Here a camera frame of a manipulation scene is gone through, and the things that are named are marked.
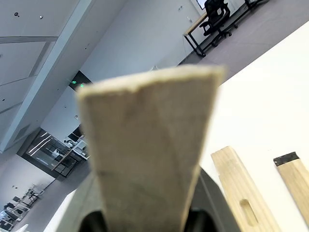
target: white wall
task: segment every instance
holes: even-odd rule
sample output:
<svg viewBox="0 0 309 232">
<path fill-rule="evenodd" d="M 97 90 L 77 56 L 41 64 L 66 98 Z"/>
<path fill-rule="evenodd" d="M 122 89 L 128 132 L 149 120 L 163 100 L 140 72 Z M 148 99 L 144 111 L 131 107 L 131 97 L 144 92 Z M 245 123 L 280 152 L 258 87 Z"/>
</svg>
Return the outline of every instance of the white wall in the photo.
<svg viewBox="0 0 309 232">
<path fill-rule="evenodd" d="M 79 113 L 74 94 L 75 91 L 67 87 L 41 124 L 42 129 L 60 142 L 63 142 L 80 124 L 80 121 L 75 119 L 75 115 Z"/>
<path fill-rule="evenodd" d="M 13 155 L 0 176 L 0 208 L 12 202 L 14 196 L 22 197 L 31 184 L 44 189 L 53 181 L 54 178 L 50 175 L 20 156 Z"/>
<path fill-rule="evenodd" d="M 183 38 L 191 26 L 187 17 L 193 22 L 200 17 L 190 0 L 129 0 L 81 71 L 98 81 L 148 71 L 169 54 L 174 57 L 169 65 L 177 65 L 192 50 Z M 204 39 L 200 28 L 194 35 L 198 42 Z"/>
</svg>

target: ceiling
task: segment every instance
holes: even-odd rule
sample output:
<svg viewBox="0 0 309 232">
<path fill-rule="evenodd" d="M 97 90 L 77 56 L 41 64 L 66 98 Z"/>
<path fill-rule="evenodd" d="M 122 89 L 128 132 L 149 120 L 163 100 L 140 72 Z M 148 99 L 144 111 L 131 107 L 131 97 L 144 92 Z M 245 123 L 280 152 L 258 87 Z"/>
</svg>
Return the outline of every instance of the ceiling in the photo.
<svg viewBox="0 0 309 232">
<path fill-rule="evenodd" d="M 0 1 L 3 152 L 41 125 L 127 0 Z"/>
</svg>

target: desk leg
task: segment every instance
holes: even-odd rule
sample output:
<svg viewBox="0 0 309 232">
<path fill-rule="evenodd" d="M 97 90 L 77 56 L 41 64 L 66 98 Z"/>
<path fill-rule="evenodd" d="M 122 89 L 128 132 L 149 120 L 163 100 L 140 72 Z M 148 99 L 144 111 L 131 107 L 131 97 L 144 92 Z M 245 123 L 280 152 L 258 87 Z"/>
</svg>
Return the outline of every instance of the desk leg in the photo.
<svg viewBox="0 0 309 232">
<path fill-rule="evenodd" d="M 188 43 L 190 44 L 190 46 L 193 48 L 194 52 L 199 55 L 199 53 L 197 52 L 197 50 L 195 49 L 195 47 L 193 46 L 193 44 L 191 43 L 191 41 L 188 39 L 188 37 L 186 35 L 184 35 L 185 39 L 188 41 Z"/>
<path fill-rule="evenodd" d="M 200 55 L 202 55 L 203 57 L 205 57 L 205 53 L 203 52 L 203 50 L 201 49 L 201 47 L 198 45 L 198 43 L 196 42 L 196 40 L 193 38 L 192 34 L 189 33 L 189 36 L 191 38 L 191 40 L 194 42 L 194 44 L 197 46 L 197 49 L 200 51 Z"/>
</svg>

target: black tip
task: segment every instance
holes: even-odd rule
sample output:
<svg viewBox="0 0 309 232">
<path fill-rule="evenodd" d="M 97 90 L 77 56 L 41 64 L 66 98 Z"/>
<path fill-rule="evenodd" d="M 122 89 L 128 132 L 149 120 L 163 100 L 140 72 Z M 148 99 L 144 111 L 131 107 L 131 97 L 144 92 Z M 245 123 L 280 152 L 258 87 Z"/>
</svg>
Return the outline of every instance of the black tip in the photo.
<svg viewBox="0 0 309 232">
<path fill-rule="evenodd" d="M 299 159 L 299 157 L 297 156 L 296 152 L 292 152 L 292 153 L 286 154 L 284 156 L 274 158 L 274 163 L 278 167 L 278 166 L 283 165 L 285 163 L 291 162 L 295 159 Z"/>
</svg>

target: wooden plank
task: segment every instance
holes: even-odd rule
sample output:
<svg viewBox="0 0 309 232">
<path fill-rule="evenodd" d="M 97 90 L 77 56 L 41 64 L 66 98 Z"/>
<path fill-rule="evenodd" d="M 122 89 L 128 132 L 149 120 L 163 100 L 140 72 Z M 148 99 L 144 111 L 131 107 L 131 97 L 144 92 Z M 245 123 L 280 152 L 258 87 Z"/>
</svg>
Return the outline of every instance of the wooden plank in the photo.
<svg viewBox="0 0 309 232">
<path fill-rule="evenodd" d="M 205 12 L 196 22 L 194 22 L 194 24 L 192 24 L 191 27 L 183 35 L 186 36 L 189 33 L 192 33 L 195 28 L 197 28 L 206 18 L 207 12 Z"/>
<path fill-rule="evenodd" d="M 280 231 L 271 211 L 238 155 L 225 147 L 211 155 L 226 200 L 243 232 Z"/>
<path fill-rule="evenodd" d="M 295 152 L 274 159 L 306 224 L 309 225 L 309 172 Z"/>
<path fill-rule="evenodd" d="M 83 131 L 111 231 L 183 230 L 223 73 L 180 66 L 80 89 Z"/>
</svg>

